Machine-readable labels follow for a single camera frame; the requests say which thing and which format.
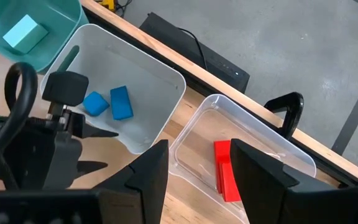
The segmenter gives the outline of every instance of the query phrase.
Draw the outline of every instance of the black clamp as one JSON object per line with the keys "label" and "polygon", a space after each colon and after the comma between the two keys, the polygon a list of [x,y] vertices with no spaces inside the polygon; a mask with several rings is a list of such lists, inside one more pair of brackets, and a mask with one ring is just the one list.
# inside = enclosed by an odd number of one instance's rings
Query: black clamp
{"label": "black clamp", "polygon": [[269,100],[265,108],[273,113],[286,111],[283,126],[277,129],[277,133],[285,139],[289,139],[296,127],[303,111],[303,96],[300,93],[293,92],[280,96],[276,99]]}

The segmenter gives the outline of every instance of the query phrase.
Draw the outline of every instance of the clear plastic bin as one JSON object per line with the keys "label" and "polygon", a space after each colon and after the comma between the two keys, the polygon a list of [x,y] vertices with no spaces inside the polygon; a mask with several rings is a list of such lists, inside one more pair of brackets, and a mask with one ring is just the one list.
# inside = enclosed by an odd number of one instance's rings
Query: clear plastic bin
{"label": "clear plastic bin", "polygon": [[235,215],[247,220],[241,202],[227,203],[216,190],[214,141],[238,138],[312,177],[312,158],[223,95],[211,95],[170,147],[169,171]]}

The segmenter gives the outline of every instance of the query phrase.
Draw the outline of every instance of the white plastic bin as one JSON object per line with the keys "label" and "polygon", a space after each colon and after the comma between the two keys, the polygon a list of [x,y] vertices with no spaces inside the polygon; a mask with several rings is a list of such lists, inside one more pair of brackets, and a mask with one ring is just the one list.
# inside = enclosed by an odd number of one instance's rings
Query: white plastic bin
{"label": "white plastic bin", "polygon": [[93,126],[119,133],[116,138],[133,154],[143,153],[154,143],[186,88],[180,73],[93,24],[73,34],[42,80],[41,92],[49,74],[57,70],[87,76],[86,95],[97,91],[107,101],[111,89],[126,85],[133,118],[113,120],[111,106],[97,117],[88,116],[83,105],[71,110],[85,114]]}
{"label": "white plastic bin", "polygon": [[170,147],[169,172],[222,205],[241,222],[241,202],[227,203],[216,190],[214,141],[238,138],[312,177],[312,158],[223,95],[210,95]]}

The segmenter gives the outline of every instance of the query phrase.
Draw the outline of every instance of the wooden table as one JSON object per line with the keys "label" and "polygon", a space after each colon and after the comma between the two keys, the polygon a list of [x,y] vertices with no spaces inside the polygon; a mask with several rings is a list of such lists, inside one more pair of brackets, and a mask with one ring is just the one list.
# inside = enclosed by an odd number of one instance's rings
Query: wooden table
{"label": "wooden table", "polygon": [[[266,110],[263,106],[231,88],[229,85],[215,78],[207,71],[177,54],[125,20],[109,12],[93,0],[82,0],[82,4],[84,7],[109,21],[117,28],[136,38],[139,42],[142,42],[144,45],[155,50],[188,72],[204,80],[206,83],[209,83],[215,89],[237,101],[239,104],[259,115],[264,120],[275,126],[280,126],[282,124],[282,120],[279,117]],[[4,76],[10,65],[11,62],[0,55],[1,115],[7,115],[9,113],[4,99],[3,83]],[[168,139],[171,144],[183,129],[184,125],[193,116],[195,110],[203,100],[204,97],[202,95],[190,88],[187,88],[178,108],[159,138]],[[48,103],[42,101],[40,99],[40,95],[38,95],[31,115],[45,117],[47,108]],[[357,166],[332,152],[330,149],[309,137],[307,134],[297,129],[293,137],[358,178]],[[135,155],[132,155],[127,151],[124,145],[115,139],[93,138],[82,140],[82,143],[82,160],[106,162],[109,166],[103,170],[80,177],[74,181],[71,186],[72,188],[90,188],[110,175],[116,173],[136,158]],[[330,184],[337,184],[335,180],[322,172],[318,172],[318,179]],[[186,181],[179,177],[170,175],[168,179],[167,193],[165,196],[162,223],[240,223],[240,221]]]}

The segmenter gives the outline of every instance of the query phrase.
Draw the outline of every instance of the black cable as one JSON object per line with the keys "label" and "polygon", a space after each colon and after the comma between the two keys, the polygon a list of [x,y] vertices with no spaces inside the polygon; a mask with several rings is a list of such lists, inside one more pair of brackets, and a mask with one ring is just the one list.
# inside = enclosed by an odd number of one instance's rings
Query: black cable
{"label": "black cable", "polygon": [[[22,76],[22,87],[16,99],[16,88]],[[11,111],[0,129],[0,152],[12,141],[29,117],[37,95],[37,72],[28,63],[19,62],[12,65],[5,78],[5,100]]]}
{"label": "black cable", "polygon": [[121,11],[122,11],[122,12],[121,12],[121,15],[120,15],[121,18],[124,18],[125,12],[126,12],[126,10],[127,10],[127,6],[128,6],[131,2],[132,2],[132,0],[127,0],[127,2],[126,2],[124,5],[121,5],[121,4],[119,4],[118,2],[116,3],[116,4],[117,4],[116,12],[117,12],[118,10],[121,10]]}
{"label": "black cable", "polygon": [[198,42],[197,37],[193,33],[191,33],[190,31],[188,31],[188,30],[185,30],[185,29],[182,29],[182,28],[179,28],[179,27],[178,27],[178,29],[180,29],[182,31],[185,31],[186,33],[190,34],[194,38],[194,40],[196,41],[198,50],[200,51],[201,58],[203,59],[203,62],[204,62],[204,69],[206,71],[208,71],[208,67],[206,66],[206,60],[205,60],[205,57],[204,57],[203,49],[201,49],[201,46],[200,46],[200,43]]}

